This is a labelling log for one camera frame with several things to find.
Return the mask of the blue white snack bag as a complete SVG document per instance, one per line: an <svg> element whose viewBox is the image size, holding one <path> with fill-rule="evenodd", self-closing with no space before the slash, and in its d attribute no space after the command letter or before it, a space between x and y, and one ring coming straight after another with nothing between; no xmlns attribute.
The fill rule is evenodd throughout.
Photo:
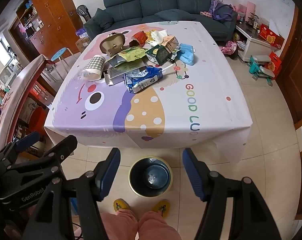
<svg viewBox="0 0 302 240"><path fill-rule="evenodd" d="M141 90L157 83L163 78L161 68L147 66L140 72L125 74L124 83L130 93L138 93Z"/></svg>

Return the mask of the grey box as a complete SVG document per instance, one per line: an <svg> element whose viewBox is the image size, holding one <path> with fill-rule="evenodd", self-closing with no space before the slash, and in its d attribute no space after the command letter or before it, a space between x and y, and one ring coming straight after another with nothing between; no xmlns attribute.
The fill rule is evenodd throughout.
<svg viewBox="0 0 302 240"><path fill-rule="evenodd" d="M140 72L144 70L146 65L138 67L110 67L105 74L105 82L108 86L113 86L124 81L125 74L131 72Z"/></svg>

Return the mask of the checkered paper cup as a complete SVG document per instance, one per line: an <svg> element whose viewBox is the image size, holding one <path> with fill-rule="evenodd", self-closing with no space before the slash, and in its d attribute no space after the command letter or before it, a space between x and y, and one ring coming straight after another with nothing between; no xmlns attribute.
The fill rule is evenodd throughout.
<svg viewBox="0 0 302 240"><path fill-rule="evenodd" d="M94 55L82 70L82 78L90 81L100 80L104 71L106 59L102 55Z"/></svg>

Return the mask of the green yellow snack bag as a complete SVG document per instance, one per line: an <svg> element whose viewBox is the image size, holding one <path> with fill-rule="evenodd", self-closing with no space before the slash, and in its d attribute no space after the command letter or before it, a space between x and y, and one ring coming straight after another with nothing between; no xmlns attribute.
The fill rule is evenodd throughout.
<svg viewBox="0 0 302 240"><path fill-rule="evenodd" d="M146 49L140 47L132 47L122 50L113 57L107 60L107 63L112 67L119 66L122 63L135 61L145 56Z"/></svg>

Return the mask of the light blue face mask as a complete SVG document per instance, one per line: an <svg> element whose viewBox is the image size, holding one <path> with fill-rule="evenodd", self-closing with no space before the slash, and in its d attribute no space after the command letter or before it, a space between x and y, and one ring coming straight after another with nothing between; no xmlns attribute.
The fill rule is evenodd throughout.
<svg viewBox="0 0 302 240"><path fill-rule="evenodd" d="M178 51L178 58L189 66L194 65L194 49L189 44L180 43L180 50Z"/></svg>

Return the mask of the dark green carton box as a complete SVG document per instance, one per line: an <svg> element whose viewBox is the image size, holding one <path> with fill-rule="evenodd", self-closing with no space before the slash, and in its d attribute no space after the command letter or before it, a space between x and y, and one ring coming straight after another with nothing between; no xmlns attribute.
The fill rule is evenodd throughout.
<svg viewBox="0 0 302 240"><path fill-rule="evenodd" d="M163 45L156 45L145 52L149 61L159 66L162 66L166 62L175 62L177 56L176 51L169 49Z"/></svg>

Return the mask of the tan small carton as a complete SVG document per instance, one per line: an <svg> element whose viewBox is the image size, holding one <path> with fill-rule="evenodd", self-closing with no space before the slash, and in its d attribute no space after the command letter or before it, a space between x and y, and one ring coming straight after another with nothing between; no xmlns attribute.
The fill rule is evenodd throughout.
<svg viewBox="0 0 302 240"><path fill-rule="evenodd" d="M178 45L179 42L176 39L176 37L173 35L164 37L161 43L161 46L163 46L169 54L172 53L173 50L175 50Z"/></svg>

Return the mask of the red snack bag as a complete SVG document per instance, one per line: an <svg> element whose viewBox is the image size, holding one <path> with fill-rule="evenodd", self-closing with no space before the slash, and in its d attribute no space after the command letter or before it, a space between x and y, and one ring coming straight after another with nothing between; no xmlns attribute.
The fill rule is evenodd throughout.
<svg viewBox="0 0 302 240"><path fill-rule="evenodd" d="M145 34L144 31L139 31L138 33L135 33L131 41L129 42L129 47L143 47L147 41L148 37Z"/></svg>

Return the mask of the white paper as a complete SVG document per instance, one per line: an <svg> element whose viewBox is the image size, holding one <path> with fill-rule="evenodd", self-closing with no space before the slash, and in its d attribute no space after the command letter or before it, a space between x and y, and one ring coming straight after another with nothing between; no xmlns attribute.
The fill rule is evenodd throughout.
<svg viewBox="0 0 302 240"><path fill-rule="evenodd" d="M147 31L145 34L147 36L146 43L153 47L161 44L163 39L168 36L166 30L151 30Z"/></svg>

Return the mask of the round yellow-rimmed trash bin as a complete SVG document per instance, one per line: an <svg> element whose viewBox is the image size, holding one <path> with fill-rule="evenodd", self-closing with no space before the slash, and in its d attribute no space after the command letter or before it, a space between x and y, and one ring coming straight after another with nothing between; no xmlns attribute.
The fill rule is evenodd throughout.
<svg viewBox="0 0 302 240"><path fill-rule="evenodd" d="M164 159L146 156L133 163L128 181L130 188L138 196L156 198L171 189L173 172Z"/></svg>

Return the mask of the pink trousers legs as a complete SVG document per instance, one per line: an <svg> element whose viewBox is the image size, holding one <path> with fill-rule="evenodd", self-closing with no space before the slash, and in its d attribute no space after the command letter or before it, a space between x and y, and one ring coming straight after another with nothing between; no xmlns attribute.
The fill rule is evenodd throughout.
<svg viewBox="0 0 302 240"><path fill-rule="evenodd" d="M131 210L115 214L102 213L102 222L109 239L180 239L179 233L154 211L146 212L137 220Z"/></svg>

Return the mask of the cartoon printed tablecloth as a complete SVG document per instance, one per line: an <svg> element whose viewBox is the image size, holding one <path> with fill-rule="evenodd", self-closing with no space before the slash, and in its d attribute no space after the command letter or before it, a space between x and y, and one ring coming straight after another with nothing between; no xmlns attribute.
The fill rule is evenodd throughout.
<svg viewBox="0 0 302 240"><path fill-rule="evenodd" d="M84 78L82 71L107 33L96 36L68 72L44 123L53 142L74 135L86 146L184 148L213 141L227 160L238 162L248 141L251 115L240 85L218 45L199 22L175 21L118 29L127 41L139 31L166 30L193 47L194 63L180 60L159 67L128 90L125 81Z"/></svg>

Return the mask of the blue round stool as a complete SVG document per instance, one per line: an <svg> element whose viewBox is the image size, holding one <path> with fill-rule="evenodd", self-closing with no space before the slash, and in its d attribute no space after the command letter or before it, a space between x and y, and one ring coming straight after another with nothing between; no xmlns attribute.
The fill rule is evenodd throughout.
<svg viewBox="0 0 302 240"><path fill-rule="evenodd" d="M56 60L59 60L59 61L62 63L62 65L63 65L63 67L64 67L66 73L68 73L67 67L68 67L69 69L71 69L71 67L68 65L68 63L66 62L66 60L65 60L64 57L63 57L63 54L64 54L66 51L68 51L68 52L71 54L71 56L74 57L74 58L76 59L75 55L72 53L72 51L71 51L69 48L63 47L63 48L61 48L60 50L58 50L58 51L52 56L52 58L51 58L50 60L51 60L52 62L53 62L53 61L56 61Z"/></svg>

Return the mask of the teal stepper machine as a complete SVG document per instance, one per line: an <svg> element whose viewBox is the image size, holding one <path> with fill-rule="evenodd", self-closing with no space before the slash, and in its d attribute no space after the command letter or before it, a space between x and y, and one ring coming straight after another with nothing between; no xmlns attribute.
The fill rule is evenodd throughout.
<svg viewBox="0 0 302 240"><path fill-rule="evenodd" d="M273 86L272 78L275 74L272 70L269 70L264 65L268 65L271 62L271 58L267 55L251 55L250 61L248 62L249 73L252 78L257 81L259 78L264 78L270 87Z"/></svg>

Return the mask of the cardboard box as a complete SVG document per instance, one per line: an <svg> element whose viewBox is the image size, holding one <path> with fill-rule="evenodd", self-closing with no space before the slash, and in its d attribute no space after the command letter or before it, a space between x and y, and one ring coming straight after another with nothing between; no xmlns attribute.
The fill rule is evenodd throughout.
<svg viewBox="0 0 302 240"><path fill-rule="evenodd" d="M82 53L90 43L91 43L91 39L87 36L87 37L79 38L75 43L75 45L80 51L80 53Z"/></svg>

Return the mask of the brown wooden door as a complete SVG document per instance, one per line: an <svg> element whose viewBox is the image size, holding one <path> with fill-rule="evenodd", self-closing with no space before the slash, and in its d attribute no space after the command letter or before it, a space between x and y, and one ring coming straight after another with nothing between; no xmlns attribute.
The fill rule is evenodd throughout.
<svg viewBox="0 0 302 240"><path fill-rule="evenodd" d="M291 113L294 127L302 126L302 10L295 7L294 18L280 56L282 69L276 82Z"/></svg>

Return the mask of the white side table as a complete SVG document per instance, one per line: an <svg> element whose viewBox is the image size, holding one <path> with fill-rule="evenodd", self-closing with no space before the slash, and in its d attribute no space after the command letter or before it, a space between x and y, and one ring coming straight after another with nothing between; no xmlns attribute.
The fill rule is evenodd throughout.
<svg viewBox="0 0 302 240"><path fill-rule="evenodd" d="M252 55L269 55L271 46L265 40L262 40L257 30L246 23L236 24L236 33L239 34L240 40L245 43L244 48L240 48L238 55L244 62L249 62Z"/></svg>

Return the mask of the red gift box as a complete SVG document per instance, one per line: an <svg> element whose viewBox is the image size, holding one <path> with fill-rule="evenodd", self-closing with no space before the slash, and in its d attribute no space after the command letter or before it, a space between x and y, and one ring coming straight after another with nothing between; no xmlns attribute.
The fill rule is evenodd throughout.
<svg viewBox="0 0 302 240"><path fill-rule="evenodd" d="M263 40L267 41L271 46L281 49L284 43L284 38L281 35L273 32L269 27L265 24L261 24L259 28L259 37Z"/></svg>

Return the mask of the wooden cabinet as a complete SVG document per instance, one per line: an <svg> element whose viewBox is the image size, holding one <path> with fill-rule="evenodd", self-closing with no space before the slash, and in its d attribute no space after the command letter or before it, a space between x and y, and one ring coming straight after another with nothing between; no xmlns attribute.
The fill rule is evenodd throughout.
<svg viewBox="0 0 302 240"><path fill-rule="evenodd" d="M63 47L78 53L76 31L82 26L73 0L22 0L9 34L30 62L40 54L51 58Z"/></svg>

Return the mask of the black standing fan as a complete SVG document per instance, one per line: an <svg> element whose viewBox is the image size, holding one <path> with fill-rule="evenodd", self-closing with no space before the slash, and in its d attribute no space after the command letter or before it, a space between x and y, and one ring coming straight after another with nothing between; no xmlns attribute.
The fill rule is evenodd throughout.
<svg viewBox="0 0 302 240"><path fill-rule="evenodd" d="M91 19L91 15L86 5L79 5L76 9L76 12L79 16L83 17L86 22Z"/></svg>

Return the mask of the dark teal cushion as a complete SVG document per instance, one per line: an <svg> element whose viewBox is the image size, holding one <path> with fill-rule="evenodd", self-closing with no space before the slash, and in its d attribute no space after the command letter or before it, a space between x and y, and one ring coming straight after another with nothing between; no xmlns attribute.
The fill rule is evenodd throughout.
<svg viewBox="0 0 302 240"><path fill-rule="evenodd" d="M180 9L169 9L157 12L155 16L165 21L195 21L196 17Z"/></svg>

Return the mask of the purple backpack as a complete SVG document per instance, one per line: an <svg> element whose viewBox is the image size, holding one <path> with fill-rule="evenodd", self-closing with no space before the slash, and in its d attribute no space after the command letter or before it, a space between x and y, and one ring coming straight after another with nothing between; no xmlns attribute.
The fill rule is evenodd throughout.
<svg viewBox="0 0 302 240"><path fill-rule="evenodd" d="M233 6L224 4L219 0L211 0L208 11L212 18L219 22L230 22L233 19Z"/></svg>

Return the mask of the dark teal sofa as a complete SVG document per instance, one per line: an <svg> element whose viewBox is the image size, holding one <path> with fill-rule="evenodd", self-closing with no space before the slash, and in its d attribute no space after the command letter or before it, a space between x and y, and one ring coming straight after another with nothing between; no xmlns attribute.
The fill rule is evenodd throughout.
<svg viewBox="0 0 302 240"><path fill-rule="evenodd" d="M97 9L93 18L84 24L90 39L110 30L131 25L164 22L157 12L180 9L196 17L215 41L229 41L236 28L237 13L230 22L219 22L208 12L211 0L103 0L105 9Z"/></svg>

